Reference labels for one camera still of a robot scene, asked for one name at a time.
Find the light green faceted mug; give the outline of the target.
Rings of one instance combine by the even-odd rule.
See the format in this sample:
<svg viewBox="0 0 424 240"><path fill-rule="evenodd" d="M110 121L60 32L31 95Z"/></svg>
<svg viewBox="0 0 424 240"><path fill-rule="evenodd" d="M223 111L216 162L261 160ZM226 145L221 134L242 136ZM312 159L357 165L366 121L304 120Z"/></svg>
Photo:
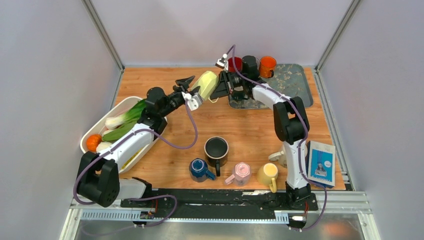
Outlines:
<svg viewBox="0 0 424 240"><path fill-rule="evenodd" d="M197 93L201 97L202 101L209 99L211 94L215 91L219 83L219 77L212 71L205 71L199 79L191 86L191 90L198 88Z"/></svg>

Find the red mug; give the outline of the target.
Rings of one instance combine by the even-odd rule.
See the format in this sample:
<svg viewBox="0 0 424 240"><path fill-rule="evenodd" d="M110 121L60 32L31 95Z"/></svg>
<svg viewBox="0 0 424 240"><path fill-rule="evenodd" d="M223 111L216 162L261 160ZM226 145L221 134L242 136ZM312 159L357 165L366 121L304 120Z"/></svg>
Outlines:
<svg viewBox="0 0 424 240"><path fill-rule="evenodd" d="M230 73L235 73L236 71L242 72L243 69L243 61L240 57L230 57L227 60L227 70Z"/></svg>

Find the orange mug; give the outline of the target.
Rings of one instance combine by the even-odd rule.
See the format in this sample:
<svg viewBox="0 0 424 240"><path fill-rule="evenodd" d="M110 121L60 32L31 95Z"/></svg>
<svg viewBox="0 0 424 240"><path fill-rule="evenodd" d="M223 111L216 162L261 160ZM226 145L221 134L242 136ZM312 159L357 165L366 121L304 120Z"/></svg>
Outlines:
<svg viewBox="0 0 424 240"><path fill-rule="evenodd" d="M272 56L263 56L259 61L259 74L262 78L272 78L275 74L277 61Z"/></svg>

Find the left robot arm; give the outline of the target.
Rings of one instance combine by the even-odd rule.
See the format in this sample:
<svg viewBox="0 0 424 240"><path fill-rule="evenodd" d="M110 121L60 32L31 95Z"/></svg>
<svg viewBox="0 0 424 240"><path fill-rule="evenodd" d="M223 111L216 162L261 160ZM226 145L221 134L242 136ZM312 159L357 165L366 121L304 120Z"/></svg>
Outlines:
<svg viewBox="0 0 424 240"><path fill-rule="evenodd" d="M109 207L115 200L132 200L140 207L153 201L153 193L141 179L120 179L119 171L137 151L157 139L167 142L162 132L167 126L166 116L185 106L188 113L202 104L199 87L189 89L195 79L190 76L178 79L173 92L165 94L160 87L147 91L145 109L136 124L123 137L99 153L86 152L80 160L78 175L73 187L73 198L82 205L98 204Z"/></svg>

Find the black mug with gold rim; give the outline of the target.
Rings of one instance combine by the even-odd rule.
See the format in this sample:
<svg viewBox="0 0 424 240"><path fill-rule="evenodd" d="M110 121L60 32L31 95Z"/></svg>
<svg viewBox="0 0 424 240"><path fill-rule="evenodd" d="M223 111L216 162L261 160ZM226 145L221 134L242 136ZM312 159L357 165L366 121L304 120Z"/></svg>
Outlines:
<svg viewBox="0 0 424 240"><path fill-rule="evenodd" d="M216 176L220 177L221 168L227 163L228 159L228 142L220 136L213 136L205 142L203 148L206 163L214 168Z"/></svg>

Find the navy blue mug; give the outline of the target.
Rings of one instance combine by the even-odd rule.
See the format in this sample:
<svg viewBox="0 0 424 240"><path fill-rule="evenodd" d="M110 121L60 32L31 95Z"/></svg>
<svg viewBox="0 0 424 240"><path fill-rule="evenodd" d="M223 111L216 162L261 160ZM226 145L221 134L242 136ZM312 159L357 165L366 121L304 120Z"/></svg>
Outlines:
<svg viewBox="0 0 424 240"><path fill-rule="evenodd" d="M208 168L205 160L196 158L189 164L189 173L193 181L202 183L206 180L216 180L216 175Z"/></svg>

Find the pink faceted mug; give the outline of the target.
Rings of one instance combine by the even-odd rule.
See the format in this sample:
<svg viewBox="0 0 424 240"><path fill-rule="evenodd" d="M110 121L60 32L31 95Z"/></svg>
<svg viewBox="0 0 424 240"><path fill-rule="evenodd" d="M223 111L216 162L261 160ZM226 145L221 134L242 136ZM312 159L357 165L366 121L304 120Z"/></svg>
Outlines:
<svg viewBox="0 0 424 240"><path fill-rule="evenodd" d="M232 173L224 181L226 185L235 184L239 187L248 183L251 177L251 167L245 162L237 163L232 169Z"/></svg>

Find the cream white mug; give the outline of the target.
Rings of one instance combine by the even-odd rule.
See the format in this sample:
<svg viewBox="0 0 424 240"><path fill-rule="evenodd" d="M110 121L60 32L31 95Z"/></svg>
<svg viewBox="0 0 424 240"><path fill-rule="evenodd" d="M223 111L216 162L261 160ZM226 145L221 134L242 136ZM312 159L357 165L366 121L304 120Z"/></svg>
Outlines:
<svg viewBox="0 0 424 240"><path fill-rule="evenodd" d="M287 168L287 156L285 150L272 153L268 156L268 160L271 162L278 162L283 168Z"/></svg>

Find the yellow mug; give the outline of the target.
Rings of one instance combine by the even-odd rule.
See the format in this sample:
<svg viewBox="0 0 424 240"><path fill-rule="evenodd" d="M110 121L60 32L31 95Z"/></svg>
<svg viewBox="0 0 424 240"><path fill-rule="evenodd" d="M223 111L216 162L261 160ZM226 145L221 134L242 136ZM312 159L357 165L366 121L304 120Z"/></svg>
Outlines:
<svg viewBox="0 0 424 240"><path fill-rule="evenodd" d="M257 181L269 188L272 193L277 192L278 167L274 163L261 166L256 174Z"/></svg>

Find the bok choy vegetable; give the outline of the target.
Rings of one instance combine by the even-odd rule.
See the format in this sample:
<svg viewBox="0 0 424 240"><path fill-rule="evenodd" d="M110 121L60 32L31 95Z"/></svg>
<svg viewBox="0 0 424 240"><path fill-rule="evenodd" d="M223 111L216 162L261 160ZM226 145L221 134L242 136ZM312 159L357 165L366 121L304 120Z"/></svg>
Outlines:
<svg viewBox="0 0 424 240"><path fill-rule="evenodd" d="M105 127L108 130L116 129L117 127L129 123L133 120L138 120L146 107L145 100L138 101L132 108L115 117L108 117L105 120Z"/></svg>

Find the floral blue tray mat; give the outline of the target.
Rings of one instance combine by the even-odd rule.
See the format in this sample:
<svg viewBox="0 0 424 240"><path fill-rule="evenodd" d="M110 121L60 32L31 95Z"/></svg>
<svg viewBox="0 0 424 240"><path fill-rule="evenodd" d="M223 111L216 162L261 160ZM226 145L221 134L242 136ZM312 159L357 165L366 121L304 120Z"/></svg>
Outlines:
<svg viewBox="0 0 424 240"><path fill-rule="evenodd" d="M300 97L306 108L313 105L314 100L308 84L304 68L299 64L278 64L274 76L263 79L270 87L289 97ZM228 104L236 110L266 109L267 106L257 100L228 97Z"/></svg>

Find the green leafy vegetable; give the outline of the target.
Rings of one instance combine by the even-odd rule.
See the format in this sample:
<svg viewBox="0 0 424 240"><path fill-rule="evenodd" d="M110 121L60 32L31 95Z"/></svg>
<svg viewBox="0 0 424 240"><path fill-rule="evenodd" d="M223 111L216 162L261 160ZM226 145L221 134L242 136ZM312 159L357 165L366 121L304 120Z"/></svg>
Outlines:
<svg viewBox="0 0 424 240"><path fill-rule="evenodd" d="M120 127L112 130L111 132L108 132L103 135L102 141L103 142L114 142L122 138L125 134L127 134L137 123L137 120L133 120L127 123L124 123Z"/></svg>

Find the white oval vegetable dish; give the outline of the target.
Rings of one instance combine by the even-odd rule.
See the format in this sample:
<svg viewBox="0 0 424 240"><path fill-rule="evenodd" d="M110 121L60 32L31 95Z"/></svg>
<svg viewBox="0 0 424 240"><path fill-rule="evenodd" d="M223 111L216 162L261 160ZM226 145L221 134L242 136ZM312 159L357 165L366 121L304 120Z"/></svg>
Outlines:
<svg viewBox="0 0 424 240"><path fill-rule="evenodd" d="M81 138L80 140L80 149L83 153L86 153L89 149L87 147L87 139L91 135L99 134L102 135L108 128L105 125L107 118L117 117L125 112L127 112L131 107L133 107L135 104L137 104L139 101L141 101L142 98L138 96L129 96L125 98L124 100L120 101L116 106L114 106L111 110L109 110L100 120L97 121ZM119 173L123 174L127 171L129 171L134 165L136 165L142 157L154 146L154 144L158 141L158 138L155 139L153 142L150 142L149 144L142 144L137 150L132 147L130 149L130 153L124 153L123 150L121 150L122 146L120 146L117 156L121 157L124 156L124 158L118 159L118 166L120 167Z"/></svg>

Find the blue and white box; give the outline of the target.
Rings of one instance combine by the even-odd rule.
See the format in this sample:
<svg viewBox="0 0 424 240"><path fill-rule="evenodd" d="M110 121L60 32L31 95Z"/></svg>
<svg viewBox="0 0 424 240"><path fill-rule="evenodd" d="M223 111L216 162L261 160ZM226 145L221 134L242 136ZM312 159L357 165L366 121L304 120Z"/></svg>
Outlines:
<svg viewBox="0 0 424 240"><path fill-rule="evenodd" d="M326 188L336 185L336 147L317 141L308 143L307 177Z"/></svg>

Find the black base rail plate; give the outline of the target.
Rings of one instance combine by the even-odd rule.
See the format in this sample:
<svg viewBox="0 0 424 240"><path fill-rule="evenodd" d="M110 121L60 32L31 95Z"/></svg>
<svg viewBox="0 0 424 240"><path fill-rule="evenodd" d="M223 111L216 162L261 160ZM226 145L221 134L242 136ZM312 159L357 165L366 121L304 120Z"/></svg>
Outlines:
<svg viewBox="0 0 424 240"><path fill-rule="evenodd" d="M122 200L122 208L147 208L157 210L157 218L171 214L173 218L185 219L242 219L266 220L275 217L275 211L318 210L315 194L297 203L290 203L284 191L246 189L178 189L157 188L143 197L160 196L158 200Z"/></svg>

